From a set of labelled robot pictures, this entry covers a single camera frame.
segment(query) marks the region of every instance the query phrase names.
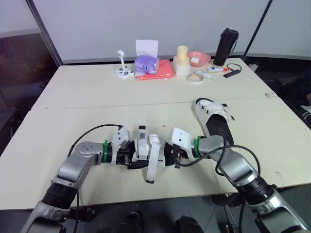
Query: tape roll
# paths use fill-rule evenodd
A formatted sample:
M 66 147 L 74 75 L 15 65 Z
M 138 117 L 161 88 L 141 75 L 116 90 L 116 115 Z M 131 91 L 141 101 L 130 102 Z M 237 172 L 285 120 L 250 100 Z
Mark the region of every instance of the tape roll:
M 190 74 L 186 79 L 192 84 L 201 84 L 204 77 L 201 74 Z

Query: black remote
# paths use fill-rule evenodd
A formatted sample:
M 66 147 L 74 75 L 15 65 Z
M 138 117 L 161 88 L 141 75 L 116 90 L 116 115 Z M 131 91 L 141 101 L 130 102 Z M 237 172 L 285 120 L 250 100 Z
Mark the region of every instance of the black remote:
M 234 71 L 232 71 L 232 72 L 230 72 L 230 73 L 224 74 L 224 77 L 225 77 L 225 78 L 229 78 L 229 77 L 231 77 L 231 76 L 233 76 L 233 75 L 235 75 L 235 74 L 238 74 L 238 73 L 241 73 L 241 71 L 238 70 L 238 69 L 236 69 L 236 70 L 234 70 Z

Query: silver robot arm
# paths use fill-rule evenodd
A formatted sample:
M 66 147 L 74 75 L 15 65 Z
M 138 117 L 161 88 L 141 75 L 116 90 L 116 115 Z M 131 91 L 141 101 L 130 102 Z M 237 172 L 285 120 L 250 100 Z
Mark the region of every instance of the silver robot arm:
M 49 189 L 24 224 L 21 233 L 60 232 L 70 205 L 92 166 L 102 162 L 103 145 L 82 142 L 58 170 Z
M 195 161 L 195 146 L 193 138 L 185 131 L 175 128 L 171 137 L 175 146 L 174 155 L 180 148 L 192 153 L 190 160 Z M 201 138 L 197 149 L 200 156 L 205 156 L 213 150 L 223 147 L 224 139 L 220 135 Z M 219 162 L 222 150 L 210 154 L 207 158 Z M 268 185 L 258 172 L 239 153 L 226 148 L 219 163 L 220 171 L 237 189 L 246 204 L 257 216 L 256 224 L 262 232 L 282 233 L 307 230 L 308 227 L 296 211 L 277 192 L 274 185 Z

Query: green ring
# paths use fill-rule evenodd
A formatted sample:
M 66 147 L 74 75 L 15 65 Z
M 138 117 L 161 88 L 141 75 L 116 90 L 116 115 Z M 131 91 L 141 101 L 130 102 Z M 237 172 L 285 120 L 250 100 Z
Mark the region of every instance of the green ring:
M 104 144 L 104 155 L 103 155 L 103 163 L 107 162 L 107 155 L 108 155 L 108 141 L 105 140 Z
M 193 140 L 193 145 L 194 145 L 194 153 L 195 153 L 195 157 L 196 158 L 200 158 L 200 152 L 199 152 L 199 141 L 201 139 L 202 136 L 198 136 L 198 139 L 194 139 Z

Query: white wall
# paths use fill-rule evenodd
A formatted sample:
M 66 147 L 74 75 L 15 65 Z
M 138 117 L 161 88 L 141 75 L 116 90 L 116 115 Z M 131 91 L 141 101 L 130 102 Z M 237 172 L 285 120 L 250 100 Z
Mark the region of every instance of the white wall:
M 39 32 L 25 0 L 0 0 L 0 38 Z
M 311 60 L 311 0 L 274 0 L 249 55 Z
M 34 0 L 64 63 L 105 61 L 136 39 L 159 40 L 159 55 L 176 47 L 214 54 L 221 32 L 239 31 L 243 54 L 268 0 Z

